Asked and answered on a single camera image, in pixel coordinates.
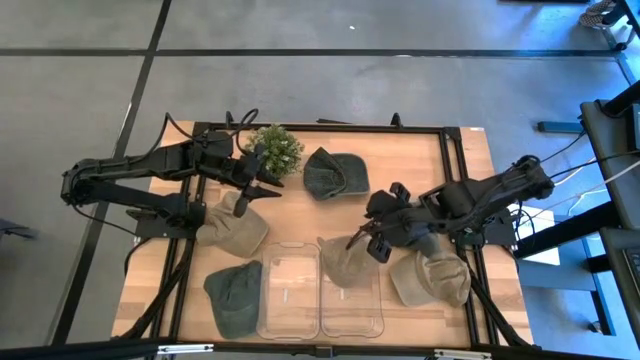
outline beige cap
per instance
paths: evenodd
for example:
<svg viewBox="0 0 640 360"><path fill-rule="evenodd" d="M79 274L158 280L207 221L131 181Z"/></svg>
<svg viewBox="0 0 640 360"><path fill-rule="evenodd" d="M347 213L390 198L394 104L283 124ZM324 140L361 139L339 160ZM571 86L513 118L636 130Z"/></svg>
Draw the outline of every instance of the beige cap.
<svg viewBox="0 0 640 360"><path fill-rule="evenodd" d="M200 245L215 245L231 255L249 258L264 240L269 226L250 207L241 218L233 216L238 198L237 192L227 192L221 202L207 207L205 224L198 229L196 239Z"/></svg>
<svg viewBox="0 0 640 360"><path fill-rule="evenodd" d="M350 288L361 283L371 282L370 278L377 274L378 262L367 253L367 244L371 237L362 235L351 249L347 244L351 236L342 236L331 240L318 237L322 271L329 279L341 288Z"/></svg>
<svg viewBox="0 0 640 360"><path fill-rule="evenodd" d="M446 301L459 307L467 301L469 268L456 255L443 251L430 258L420 252L400 259L391 267L391 280L406 306Z"/></svg>

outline cap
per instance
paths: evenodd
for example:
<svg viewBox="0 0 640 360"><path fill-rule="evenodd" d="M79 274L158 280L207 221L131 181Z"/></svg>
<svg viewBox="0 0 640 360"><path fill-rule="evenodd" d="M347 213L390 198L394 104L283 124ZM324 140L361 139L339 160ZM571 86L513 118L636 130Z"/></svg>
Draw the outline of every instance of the cap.
<svg viewBox="0 0 640 360"><path fill-rule="evenodd" d="M369 192L369 176L367 175L367 165L364 160L354 154L332 154L338 161L347 186L340 192L341 195L361 195Z"/></svg>
<svg viewBox="0 0 640 360"><path fill-rule="evenodd" d="M351 236L341 236L331 240L318 237L322 271L341 288L351 288L366 283L378 270L378 262L367 253L367 244L371 237L356 242L346 249Z"/></svg>
<svg viewBox="0 0 640 360"><path fill-rule="evenodd" d="M303 183L318 201L336 195L369 192L367 166L360 157L345 153L329 154L322 147L305 164Z"/></svg>
<svg viewBox="0 0 640 360"><path fill-rule="evenodd" d="M220 335L237 339L256 332L260 311L262 264L248 264L215 272L204 281L204 290Z"/></svg>
<svg viewBox="0 0 640 360"><path fill-rule="evenodd" d="M231 255L249 258L264 240L269 226L251 208L242 217L233 215L239 198L237 192L227 192L222 201L207 208L205 224L196 232L200 245L215 245Z"/></svg>
<svg viewBox="0 0 640 360"><path fill-rule="evenodd" d="M446 301L459 307L467 301L471 287L469 268L459 257L440 252L429 258L415 252L391 267L391 280L406 306Z"/></svg>

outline white cable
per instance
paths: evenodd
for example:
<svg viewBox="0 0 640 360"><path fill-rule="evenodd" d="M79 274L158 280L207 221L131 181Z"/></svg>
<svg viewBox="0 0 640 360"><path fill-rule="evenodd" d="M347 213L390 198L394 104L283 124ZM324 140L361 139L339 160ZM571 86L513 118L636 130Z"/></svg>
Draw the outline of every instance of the white cable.
<svg viewBox="0 0 640 360"><path fill-rule="evenodd" d="M584 193L584 194L580 195L580 198L578 199L578 201L576 201L576 203L575 203L575 204L571 205L571 207L570 207L570 208L569 208L569 210L567 211L567 215L568 215L568 216L571 216L571 211L572 211L573 209L575 209L575 208L576 208L576 206L578 206L578 204L580 204L580 202L582 201L582 199L584 199L587 195L591 195L591 194L598 194L598 193L606 192L606 191L607 191L607 189L602 189L602 190L596 190L596 191L589 191L589 192L586 192L586 193Z"/></svg>
<svg viewBox="0 0 640 360"><path fill-rule="evenodd" d="M594 157L592 157L591 159L589 159L589 162L591 162L591 161L593 161L593 160L595 160L595 159L596 159L596 157L594 156ZM560 185L564 184L564 183L565 183L565 182L567 182L569 179L571 179L572 177L574 177L577 173L579 173L580 171L582 171L582 169L584 169L584 166L583 166L583 167L581 167L581 168L578 168L578 169L574 170L571 174L569 174L569 176L567 176L566 178L564 178L564 179L562 179L562 180L558 181L557 183L554 183L553 185L555 185L555 186L560 186Z"/></svg>
<svg viewBox="0 0 640 360"><path fill-rule="evenodd" d="M619 178L620 176L622 176L622 175L624 175L624 174L628 173L629 171L633 170L633 169L634 169L636 166L638 166L638 165L640 165L640 160L636 161L635 163L633 163L632 165L630 165L630 166L629 166L629 167L627 167L626 169L624 169L624 170L620 171L619 173L617 173L617 174L613 175L612 177L608 178L608 179L607 179L607 180L605 180L604 182L602 182L602 183L600 183L600 184L598 184L598 185L596 185L596 186L592 187L591 189L589 189L589 190L587 190L587 191L583 191L583 192L581 192L581 193L579 193L579 194L575 194L575 195L573 195L573 196L570 196L570 197L568 197L568 198L566 198L566 199L564 199L564 200L562 200L562 201L558 201L557 203L555 203L555 204L553 204L553 205L551 205L551 206L548 206L548 207L546 207L546 208L544 208L544 209L540 210L540 212L538 212L537 214L533 215L533 216L531 217L531 219L533 220L533 219L535 219L535 217L536 217L536 216L538 216L538 215L542 214L543 212L545 212L545 211L547 211L547 210L549 210L549 209L551 209L551 208L554 208L554 207L556 207L556 206L558 206L558 205L560 205L560 204L563 204L563 203L565 203L565 202L567 202L567 201L569 201L569 200L571 200L571 199L575 199L575 198L577 198L577 197L580 197L580 196L582 196L582 195L584 195L584 194L586 194L586 193L588 193L588 192L591 192L591 191L593 191L593 190L595 190L595 189L599 188L599 187L600 187L600 186L602 186L602 185L606 185L606 184L608 184L608 183L612 182L613 180L615 180L615 179ZM526 223L528 223L528 222L529 222L529 219L527 219L525 222L523 222L523 223L522 223L522 224L520 224L520 225L524 225L524 224L526 224Z"/></svg>

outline plastic container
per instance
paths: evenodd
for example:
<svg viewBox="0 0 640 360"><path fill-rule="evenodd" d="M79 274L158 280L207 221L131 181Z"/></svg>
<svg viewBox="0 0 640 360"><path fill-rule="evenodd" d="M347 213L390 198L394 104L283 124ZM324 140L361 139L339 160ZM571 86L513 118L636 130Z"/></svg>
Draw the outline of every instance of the plastic container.
<svg viewBox="0 0 640 360"><path fill-rule="evenodd" d="M327 336L374 338L384 331L378 269L364 280L355 286L341 288L323 274L321 324L322 332Z"/></svg>
<svg viewBox="0 0 640 360"><path fill-rule="evenodd" d="M320 331L320 257L313 244L265 247L257 332L269 340L309 340Z"/></svg>

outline wooden table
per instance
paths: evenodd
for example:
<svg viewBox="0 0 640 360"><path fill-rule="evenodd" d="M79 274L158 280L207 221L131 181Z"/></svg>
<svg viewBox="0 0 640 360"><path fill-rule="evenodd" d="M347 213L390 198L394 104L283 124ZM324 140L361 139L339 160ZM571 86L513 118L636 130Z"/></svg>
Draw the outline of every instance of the wooden table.
<svg viewBox="0 0 640 360"><path fill-rule="evenodd" d="M179 124L187 132L191 132L194 126L193 122L187 121ZM469 176L482 179L493 175L494 170L484 130L462 128L461 132ZM241 143L246 134L246 131L241 134ZM329 152L349 152L362 157L367 164L372 192L378 189L388 190L392 182L400 181L415 197L441 185L445 179L439 140L435 135L315 131L296 132L295 135L305 145L303 161L306 161L320 146L325 147ZM174 128L168 127L162 144L169 145L184 140L185 138ZM450 145L452 163L456 164L453 143ZM250 205L265 218L270 226L261 247L282 241L316 244L317 236L330 239L352 234L365 221L363 214L368 196L316 202L304 189L302 174L288 176L283 182L285 188L282 189L281 198L261 199ZM195 183L196 181L191 182L192 193L195 192ZM213 206L224 192L229 190L230 188L214 181L207 181L204 200ZM158 194L179 192L180 183L154 178L151 181L150 191ZM156 295L167 244L167 239L151 240L132 257L113 326L113 335L119 335L128 330ZM450 248L446 241L443 242L443 246ZM513 259L504 249L497 246L485 246L483 251L492 299L518 334L525 340L532 341ZM463 307L452 308L444 302L437 302L417 308L407 308L400 302L388 269L407 253L405 249L394 249L389 263L380 267L381 307L385 325L382 335L376 338L329 338L320 331L318 336L309 340L308 343L468 347L470 343ZM247 261L229 255L217 247L196 246L180 324L178 336L180 340L228 341L223 339L217 330L211 304L202 285L209 274ZM477 299L475 304L480 339L488 342L482 306ZM172 310L173 299L169 299L165 308L161 335L168 334ZM243 338L241 341L273 342L257 335Z"/></svg>

